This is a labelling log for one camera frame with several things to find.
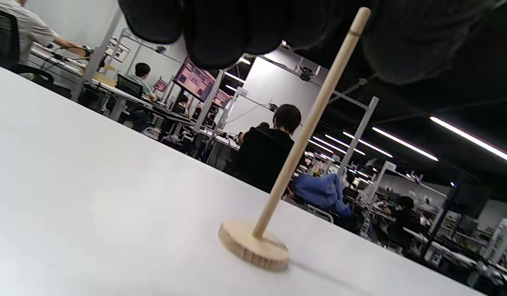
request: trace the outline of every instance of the white wall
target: white wall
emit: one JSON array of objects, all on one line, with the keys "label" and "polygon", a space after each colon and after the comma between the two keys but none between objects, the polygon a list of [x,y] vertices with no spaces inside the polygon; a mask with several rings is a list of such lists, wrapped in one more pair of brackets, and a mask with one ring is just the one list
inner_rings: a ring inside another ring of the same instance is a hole
[{"label": "white wall", "polygon": [[[282,48],[266,56],[286,65],[289,69],[295,69],[301,58]],[[302,65],[314,71],[317,68],[317,65],[309,60],[304,60]],[[314,79],[322,82],[326,73],[327,70],[323,69]],[[301,111],[301,123],[305,122],[320,89],[319,86],[302,81],[298,76],[260,58],[255,59],[243,87],[248,91],[248,98],[257,103],[263,105],[274,103],[278,106],[282,104],[295,105]],[[273,112],[239,97],[233,107],[233,112],[229,115],[225,130],[230,133],[239,133],[247,131],[250,127],[257,126],[261,122],[268,122],[271,125],[272,118]],[[300,132],[301,128],[299,127],[293,138],[298,138]]]},{"label": "white wall", "polygon": [[[447,195],[449,193],[450,187],[431,184],[422,182],[424,185],[436,189],[437,191]],[[389,186],[395,193],[399,193],[401,195],[409,195],[409,191],[413,191],[416,193],[417,197],[423,198],[425,195],[430,197],[432,200],[432,205],[440,207],[445,202],[445,197],[434,193],[429,189],[421,187],[420,185],[412,182],[411,180],[407,180],[400,176],[392,176],[392,175],[383,175],[383,178],[380,182],[381,187]]]},{"label": "white wall", "polygon": [[[117,0],[30,0],[27,2],[26,8],[41,17],[62,38],[94,48],[99,46],[105,37],[105,32],[111,24],[116,9],[118,9],[118,2]],[[124,18],[118,24],[113,37],[118,38],[123,28],[127,28]],[[131,52],[124,63],[114,60],[112,66],[119,73],[125,74],[135,55],[137,43],[127,39],[124,39],[122,43],[129,47]],[[166,46],[166,48],[168,48],[167,55],[180,62],[183,62],[187,56],[183,39]],[[141,48],[134,65],[137,62],[145,62],[150,65],[151,73],[146,82],[151,87],[160,76],[165,81],[169,81],[171,76],[175,75],[181,67],[180,62],[168,59],[145,47]],[[129,74],[134,73],[134,65],[133,69],[129,70]],[[114,78],[116,73],[109,72],[107,76]],[[63,82],[62,84],[66,87],[72,86],[72,83],[68,81]],[[172,91],[172,96],[178,97],[179,92],[180,88],[176,86]]]},{"label": "white wall", "polygon": [[117,6],[117,0],[30,0],[26,4],[63,39],[91,47],[101,43]]}]

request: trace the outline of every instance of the light green shirt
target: light green shirt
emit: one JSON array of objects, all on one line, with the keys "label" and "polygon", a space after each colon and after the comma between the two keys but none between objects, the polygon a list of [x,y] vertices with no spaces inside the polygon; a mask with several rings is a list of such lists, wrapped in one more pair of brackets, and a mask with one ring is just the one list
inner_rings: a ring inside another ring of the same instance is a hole
[{"label": "light green shirt", "polygon": [[129,78],[130,80],[132,80],[133,82],[135,83],[138,83],[140,84],[142,87],[143,87],[143,91],[144,91],[144,94],[149,96],[151,95],[153,92],[151,91],[151,88],[148,86],[147,83],[145,83],[140,77],[138,77],[137,75],[129,75],[127,78]]}]

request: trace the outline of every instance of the dark hair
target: dark hair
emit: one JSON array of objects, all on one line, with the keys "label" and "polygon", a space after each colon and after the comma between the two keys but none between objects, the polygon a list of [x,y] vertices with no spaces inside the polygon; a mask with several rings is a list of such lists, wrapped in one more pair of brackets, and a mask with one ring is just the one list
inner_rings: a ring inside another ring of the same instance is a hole
[{"label": "dark hair", "polygon": [[273,116],[273,123],[274,128],[283,127],[293,134],[301,123],[301,112],[294,105],[281,105]]},{"label": "dark hair", "polygon": [[414,201],[411,197],[402,196],[398,199],[398,205],[404,206],[408,210],[412,210],[414,208]]},{"label": "dark hair", "polygon": [[143,77],[144,75],[149,74],[150,72],[151,67],[144,62],[139,62],[134,68],[134,74],[137,75],[138,77]]},{"label": "dark hair", "polygon": [[185,94],[181,94],[178,96],[178,99],[176,100],[176,103],[187,103],[189,101],[188,97]]},{"label": "dark hair", "polygon": [[270,129],[270,124],[268,122],[261,122],[258,126],[259,129],[268,130]]}]

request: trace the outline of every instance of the gray shirt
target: gray shirt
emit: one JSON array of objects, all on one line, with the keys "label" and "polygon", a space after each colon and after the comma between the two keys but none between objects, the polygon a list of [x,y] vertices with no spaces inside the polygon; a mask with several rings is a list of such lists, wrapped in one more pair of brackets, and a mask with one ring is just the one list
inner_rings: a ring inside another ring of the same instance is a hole
[{"label": "gray shirt", "polygon": [[15,0],[0,0],[0,11],[4,11],[16,17],[20,33],[20,64],[28,64],[28,56],[33,42],[47,46],[58,38],[35,13],[23,8]]},{"label": "gray shirt", "polygon": [[143,79],[141,79],[137,75],[129,75],[127,78],[130,79],[131,81],[135,82],[135,83],[140,84],[143,87],[143,92],[144,92],[145,95],[149,96],[149,95],[151,95],[153,93],[151,91],[151,88],[148,86],[148,84],[145,83],[143,81]]}]

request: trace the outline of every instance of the monitor screen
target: monitor screen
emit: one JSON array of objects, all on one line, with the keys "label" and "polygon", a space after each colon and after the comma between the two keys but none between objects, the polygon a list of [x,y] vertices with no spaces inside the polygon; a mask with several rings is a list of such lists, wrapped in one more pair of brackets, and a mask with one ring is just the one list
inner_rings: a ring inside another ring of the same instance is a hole
[{"label": "monitor screen", "polygon": [[207,71],[197,68],[189,58],[186,58],[175,81],[204,102],[215,83],[215,78]]},{"label": "monitor screen", "polygon": [[226,94],[223,90],[219,90],[215,95],[213,102],[217,104],[219,107],[224,108],[229,99],[231,99],[231,96],[229,94]]}]

